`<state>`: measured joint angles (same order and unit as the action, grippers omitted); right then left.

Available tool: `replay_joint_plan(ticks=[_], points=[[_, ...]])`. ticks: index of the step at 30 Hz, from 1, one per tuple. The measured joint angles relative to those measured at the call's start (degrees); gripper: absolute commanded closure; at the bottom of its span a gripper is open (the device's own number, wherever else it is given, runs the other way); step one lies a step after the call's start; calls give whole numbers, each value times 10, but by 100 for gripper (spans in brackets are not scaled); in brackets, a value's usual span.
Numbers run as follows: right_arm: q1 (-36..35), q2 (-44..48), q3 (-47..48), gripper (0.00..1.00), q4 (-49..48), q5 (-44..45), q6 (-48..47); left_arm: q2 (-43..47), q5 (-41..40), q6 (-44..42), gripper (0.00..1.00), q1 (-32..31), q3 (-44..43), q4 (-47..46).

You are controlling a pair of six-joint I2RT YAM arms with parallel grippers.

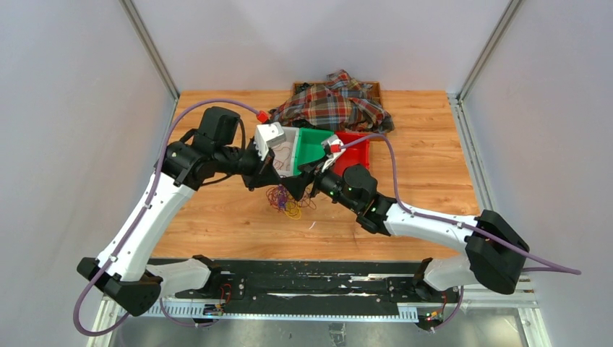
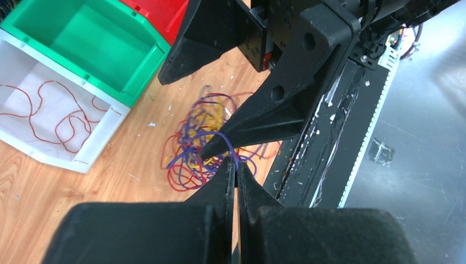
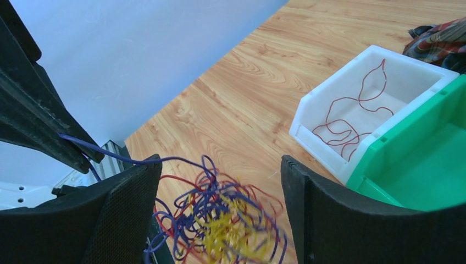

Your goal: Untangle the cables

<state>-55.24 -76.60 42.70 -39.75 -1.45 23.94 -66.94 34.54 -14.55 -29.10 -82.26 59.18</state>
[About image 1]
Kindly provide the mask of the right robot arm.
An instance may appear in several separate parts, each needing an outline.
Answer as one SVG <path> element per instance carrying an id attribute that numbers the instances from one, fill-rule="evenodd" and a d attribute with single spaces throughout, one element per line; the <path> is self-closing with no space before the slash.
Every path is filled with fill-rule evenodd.
<path id="1" fill-rule="evenodd" d="M 422 301 L 432 301 L 455 286 L 480 284 L 503 295 L 516 289 L 529 248 L 495 211 L 448 215 L 405 205 L 379 193 L 377 180 L 361 164 L 338 175 L 324 169 L 322 163 L 308 163 L 285 184 L 296 197 L 307 188 L 312 194 L 327 195 L 354 213 L 356 222 L 371 234 L 407 236 L 457 251 L 455 257 L 421 262 L 413 278 L 413 292 Z"/>

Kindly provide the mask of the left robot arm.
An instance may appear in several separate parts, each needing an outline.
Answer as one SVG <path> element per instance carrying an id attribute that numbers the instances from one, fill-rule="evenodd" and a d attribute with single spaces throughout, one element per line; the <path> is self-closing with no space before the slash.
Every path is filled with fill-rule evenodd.
<path id="1" fill-rule="evenodd" d="M 166 147 L 138 206 L 97 257 L 80 261 L 78 273 L 134 317 L 181 291 L 216 297 L 222 281 L 209 259 L 193 256 L 166 265 L 149 260 L 171 221 L 206 179 L 217 173 L 240 175 L 250 190 L 281 183 L 273 148 L 286 141 L 283 127 L 260 124 L 253 138 L 243 136 L 240 147 L 234 147 L 238 130 L 244 130 L 238 113 L 218 106 L 206 109 L 197 128 Z"/>

